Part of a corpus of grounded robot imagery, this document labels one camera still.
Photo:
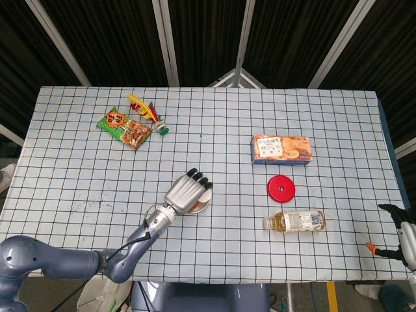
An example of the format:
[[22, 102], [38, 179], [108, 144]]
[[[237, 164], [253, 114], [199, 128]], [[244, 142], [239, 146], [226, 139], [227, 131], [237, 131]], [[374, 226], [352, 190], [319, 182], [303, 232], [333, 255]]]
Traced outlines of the light blue checked tablecloth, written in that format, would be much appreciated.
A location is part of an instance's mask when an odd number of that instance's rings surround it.
[[[131, 109], [152, 102], [169, 133]], [[152, 129], [134, 149], [96, 124], [116, 107]], [[307, 165], [252, 163], [255, 135], [308, 137]], [[0, 214], [14, 235], [80, 250], [117, 249], [172, 183], [197, 168], [213, 183], [198, 214], [179, 216], [138, 262], [138, 280], [196, 283], [404, 280], [400, 262], [366, 248], [398, 246], [381, 203], [403, 206], [374, 92], [236, 88], [40, 89]], [[268, 181], [290, 178], [287, 203]], [[322, 231], [279, 233], [263, 220], [322, 211]]]

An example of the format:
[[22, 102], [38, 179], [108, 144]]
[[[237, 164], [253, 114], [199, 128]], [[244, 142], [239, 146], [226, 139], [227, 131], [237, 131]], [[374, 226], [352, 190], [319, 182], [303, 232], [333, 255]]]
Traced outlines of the round stainless steel plate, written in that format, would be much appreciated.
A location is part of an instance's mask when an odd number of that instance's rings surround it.
[[192, 207], [192, 209], [189, 211], [190, 214], [197, 214], [202, 212], [205, 208], [207, 208], [207, 206], [210, 204], [211, 200], [209, 202], [199, 202], [198, 201], [194, 204], [194, 206]]

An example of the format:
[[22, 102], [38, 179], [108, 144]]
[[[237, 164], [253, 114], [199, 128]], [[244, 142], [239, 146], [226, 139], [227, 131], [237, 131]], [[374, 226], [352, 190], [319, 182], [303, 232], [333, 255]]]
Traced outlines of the green snack bag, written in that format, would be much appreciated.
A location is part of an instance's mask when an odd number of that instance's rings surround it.
[[96, 127], [108, 132], [126, 146], [137, 150], [151, 135], [152, 129], [127, 114], [121, 113], [116, 107], [107, 112], [96, 124]]

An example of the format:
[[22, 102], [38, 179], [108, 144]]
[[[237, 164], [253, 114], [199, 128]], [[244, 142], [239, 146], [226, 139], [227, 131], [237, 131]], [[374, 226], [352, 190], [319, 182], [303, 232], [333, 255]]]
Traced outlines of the white triangular metal frame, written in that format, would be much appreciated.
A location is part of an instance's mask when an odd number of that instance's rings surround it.
[[257, 80], [253, 75], [251, 75], [244, 68], [241, 69], [238, 84], [234, 84], [237, 80], [235, 75], [235, 69], [227, 72], [225, 75], [219, 77], [217, 80], [212, 82], [209, 87], [213, 88], [256, 88], [264, 89], [266, 86]]

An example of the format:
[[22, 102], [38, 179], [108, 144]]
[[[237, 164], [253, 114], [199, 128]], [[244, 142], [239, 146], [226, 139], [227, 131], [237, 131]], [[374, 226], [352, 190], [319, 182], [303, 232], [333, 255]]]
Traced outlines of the orange blue cookie box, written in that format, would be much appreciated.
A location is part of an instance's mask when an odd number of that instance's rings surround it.
[[303, 166], [313, 160], [305, 136], [255, 135], [251, 150], [253, 164]]

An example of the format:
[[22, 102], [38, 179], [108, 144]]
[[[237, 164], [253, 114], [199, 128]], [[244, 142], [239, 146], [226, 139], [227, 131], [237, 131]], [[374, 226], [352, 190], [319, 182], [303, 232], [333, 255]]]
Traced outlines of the red round disc lid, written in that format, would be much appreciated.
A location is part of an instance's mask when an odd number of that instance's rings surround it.
[[275, 175], [267, 183], [267, 193], [276, 202], [287, 203], [296, 193], [293, 181], [285, 175]]

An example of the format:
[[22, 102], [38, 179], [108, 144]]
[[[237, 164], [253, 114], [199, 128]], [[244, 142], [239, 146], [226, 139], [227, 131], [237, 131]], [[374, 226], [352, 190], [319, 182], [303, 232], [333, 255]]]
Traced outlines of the colourful feather shuttlecock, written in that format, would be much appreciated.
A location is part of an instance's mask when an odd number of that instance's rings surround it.
[[139, 115], [141, 115], [143, 118], [153, 122], [153, 128], [156, 130], [156, 132], [158, 132], [158, 134], [163, 136], [169, 133], [169, 128], [165, 124], [162, 116], [159, 115], [155, 110], [152, 102], [146, 103], [145, 101], [132, 94], [128, 94], [127, 98], [130, 101], [131, 109], [139, 113]]

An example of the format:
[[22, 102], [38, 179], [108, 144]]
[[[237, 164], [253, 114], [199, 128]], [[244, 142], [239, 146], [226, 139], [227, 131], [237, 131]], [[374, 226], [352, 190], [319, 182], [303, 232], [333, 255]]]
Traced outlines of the white metal partition post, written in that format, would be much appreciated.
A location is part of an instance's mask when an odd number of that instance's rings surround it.
[[239, 48], [237, 53], [237, 61], [235, 66], [235, 74], [233, 78], [233, 87], [237, 88], [240, 83], [242, 65], [244, 63], [246, 47], [248, 44], [248, 38], [250, 35], [250, 28], [252, 23], [252, 17], [254, 13], [255, 0], [246, 0], [246, 6], [244, 10], [244, 17], [242, 21], [242, 29], [240, 34]]
[[168, 86], [179, 87], [179, 76], [168, 0], [152, 0], [152, 5]]
[[25, 0], [25, 2], [57, 48], [58, 52], [62, 55], [63, 59], [66, 61], [76, 78], [78, 78], [81, 85], [92, 86], [84, 70], [78, 63], [71, 49], [57, 29], [56, 25], [53, 23], [40, 0]]
[[309, 83], [308, 89], [319, 88], [375, 3], [376, 0], [359, 0], [357, 2], [357, 5]]

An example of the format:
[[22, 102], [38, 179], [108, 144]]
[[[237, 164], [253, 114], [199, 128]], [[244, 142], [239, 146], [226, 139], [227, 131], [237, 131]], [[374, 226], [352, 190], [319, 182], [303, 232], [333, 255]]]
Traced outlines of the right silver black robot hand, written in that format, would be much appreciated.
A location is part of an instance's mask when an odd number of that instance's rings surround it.
[[379, 204], [378, 207], [391, 215], [398, 234], [398, 249], [381, 250], [370, 242], [366, 247], [373, 255], [402, 261], [411, 272], [416, 272], [416, 214], [393, 204]]

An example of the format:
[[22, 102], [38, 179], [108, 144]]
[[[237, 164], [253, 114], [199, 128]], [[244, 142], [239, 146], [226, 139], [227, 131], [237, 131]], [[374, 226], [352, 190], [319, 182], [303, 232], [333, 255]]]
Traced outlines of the blue-grey robot torso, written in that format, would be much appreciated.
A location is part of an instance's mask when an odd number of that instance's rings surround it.
[[138, 281], [132, 312], [270, 312], [266, 284], [193, 284]]

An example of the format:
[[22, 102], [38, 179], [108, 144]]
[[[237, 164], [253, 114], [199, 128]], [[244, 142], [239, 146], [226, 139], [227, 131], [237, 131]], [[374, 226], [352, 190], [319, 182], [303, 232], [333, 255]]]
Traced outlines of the white shoe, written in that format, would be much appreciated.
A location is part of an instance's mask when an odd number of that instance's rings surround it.
[[16, 163], [8, 164], [0, 169], [0, 194], [10, 187], [15, 170]]

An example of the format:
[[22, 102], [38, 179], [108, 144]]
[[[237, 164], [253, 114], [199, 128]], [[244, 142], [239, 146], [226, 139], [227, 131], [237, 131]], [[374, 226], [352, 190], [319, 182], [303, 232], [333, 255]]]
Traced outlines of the clear tea bottle white cap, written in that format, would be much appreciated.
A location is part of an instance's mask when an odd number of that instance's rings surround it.
[[279, 212], [263, 220], [267, 230], [279, 233], [322, 231], [326, 227], [322, 211]]

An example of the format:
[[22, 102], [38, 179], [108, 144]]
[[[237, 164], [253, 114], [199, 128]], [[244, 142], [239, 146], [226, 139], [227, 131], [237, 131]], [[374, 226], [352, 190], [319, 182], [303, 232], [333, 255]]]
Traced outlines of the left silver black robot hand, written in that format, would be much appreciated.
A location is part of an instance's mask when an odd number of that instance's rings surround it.
[[208, 189], [212, 190], [213, 196], [213, 183], [197, 168], [192, 168], [174, 181], [164, 196], [164, 204], [172, 207], [178, 215], [190, 214], [194, 204]]

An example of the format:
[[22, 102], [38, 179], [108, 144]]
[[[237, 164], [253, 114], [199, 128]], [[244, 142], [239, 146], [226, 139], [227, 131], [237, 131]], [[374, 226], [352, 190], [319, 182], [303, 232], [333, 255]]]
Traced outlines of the white plastic bag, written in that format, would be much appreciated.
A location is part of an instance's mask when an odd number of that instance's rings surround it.
[[114, 283], [108, 278], [94, 278], [82, 290], [77, 312], [131, 312], [129, 296], [133, 282]]

